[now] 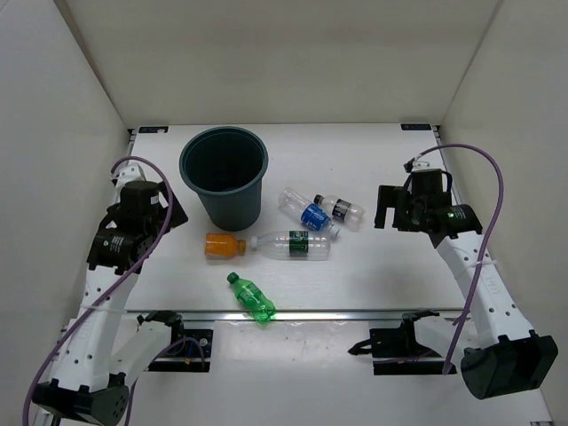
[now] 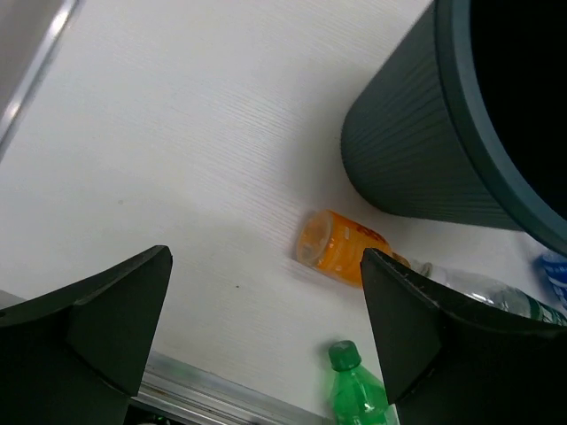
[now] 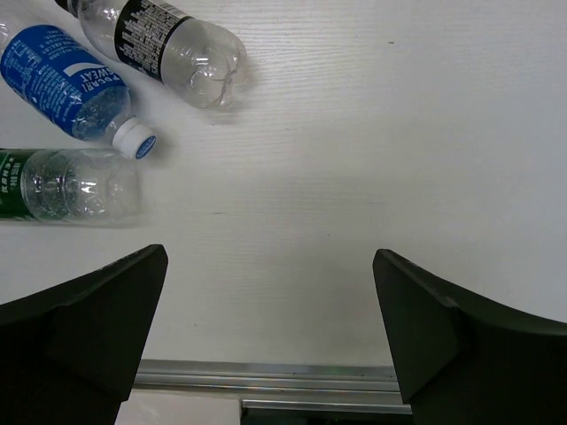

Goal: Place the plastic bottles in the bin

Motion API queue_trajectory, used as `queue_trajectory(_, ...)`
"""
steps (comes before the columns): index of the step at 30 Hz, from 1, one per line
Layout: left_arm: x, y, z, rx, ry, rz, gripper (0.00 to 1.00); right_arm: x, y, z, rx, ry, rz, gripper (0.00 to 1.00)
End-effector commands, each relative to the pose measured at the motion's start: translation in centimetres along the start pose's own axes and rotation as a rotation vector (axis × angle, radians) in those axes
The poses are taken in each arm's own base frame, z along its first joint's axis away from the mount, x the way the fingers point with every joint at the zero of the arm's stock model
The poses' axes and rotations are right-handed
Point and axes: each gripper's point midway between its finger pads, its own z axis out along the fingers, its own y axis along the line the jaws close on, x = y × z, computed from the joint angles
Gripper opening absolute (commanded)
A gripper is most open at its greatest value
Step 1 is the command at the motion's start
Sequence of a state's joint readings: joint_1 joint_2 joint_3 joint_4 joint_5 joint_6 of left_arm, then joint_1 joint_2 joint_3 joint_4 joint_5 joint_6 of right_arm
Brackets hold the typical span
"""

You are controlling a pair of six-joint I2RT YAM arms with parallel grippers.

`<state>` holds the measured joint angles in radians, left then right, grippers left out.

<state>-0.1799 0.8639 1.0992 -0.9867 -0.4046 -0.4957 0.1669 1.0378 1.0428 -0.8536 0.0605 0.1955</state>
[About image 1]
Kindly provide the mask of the clear bottle black label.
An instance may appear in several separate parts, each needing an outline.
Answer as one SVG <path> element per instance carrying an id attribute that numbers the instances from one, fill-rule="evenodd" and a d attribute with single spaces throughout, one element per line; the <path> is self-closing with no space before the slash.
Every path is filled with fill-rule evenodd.
<path id="1" fill-rule="evenodd" d="M 348 202 L 335 195 L 316 194 L 313 198 L 332 219 L 346 225 L 351 231 L 357 231 L 365 216 L 365 209 L 358 204 Z"/>

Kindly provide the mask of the orange plastic bottle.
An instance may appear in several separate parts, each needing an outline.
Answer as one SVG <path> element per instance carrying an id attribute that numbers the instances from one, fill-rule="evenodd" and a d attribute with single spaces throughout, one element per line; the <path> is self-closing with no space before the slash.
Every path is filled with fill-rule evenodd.
<path id="1" fill-rule="evenodd" d="M 234 257 L 243 256 L 246 252 L 247 242 L 238 240 L 230 234 L 207 233 L 205 236 L 206 256 Z"/>

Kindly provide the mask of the green plastic bottle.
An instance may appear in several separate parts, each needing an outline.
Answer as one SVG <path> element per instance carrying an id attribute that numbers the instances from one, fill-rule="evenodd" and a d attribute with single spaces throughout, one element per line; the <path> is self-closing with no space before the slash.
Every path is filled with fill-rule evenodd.
<path id="1" fill-rule="evenodd" d="M 241 278 L 236 272 L 231 272 L 227 281 L 236 300 L 257 323 L 264 325 L 272 320 L 276 307 L 253 281 Z"/>

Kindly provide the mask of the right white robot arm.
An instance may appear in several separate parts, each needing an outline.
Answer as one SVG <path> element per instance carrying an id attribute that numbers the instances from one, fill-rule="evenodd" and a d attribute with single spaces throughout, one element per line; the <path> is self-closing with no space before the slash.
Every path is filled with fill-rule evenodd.
<path id="1" fill-rule="evenodd" d="M 413 171 L 402 186 L 378 189 L 375 227 L 388 209 L 393 228 L 425 233 L 445 261 L 466 299 L 463 309 L 474 335 L 454 335 L 457 326 L 433 311 L 404 315 L 398 343 L 417 355 L 428 348 L 450 358 L 469 392 L 478 399 L 540 388 L 557 355 L 552 336 L 538 335 L 516 307 L 483 246 L 486 234 L 473 208 L 452 200 L 450 173 Z"/>

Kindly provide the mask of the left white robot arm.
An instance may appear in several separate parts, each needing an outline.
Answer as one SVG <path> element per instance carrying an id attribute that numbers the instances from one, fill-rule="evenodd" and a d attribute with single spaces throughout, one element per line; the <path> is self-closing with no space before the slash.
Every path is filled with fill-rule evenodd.
<path id="1" fill-rule="evenodd" d="M 187 221 L 163 183 L 131 181 L 99 224 L 87 257 L 83 306 L 55 351 L 48 378 L 31 401 L 62 419 L 117 425 L 127 414 L 131 387 L 155 358 L 185 348 L 182 318 L 173 311 L 138 317 L 138 332 L 119 351 L 114 340 L 148 251 Z"/>

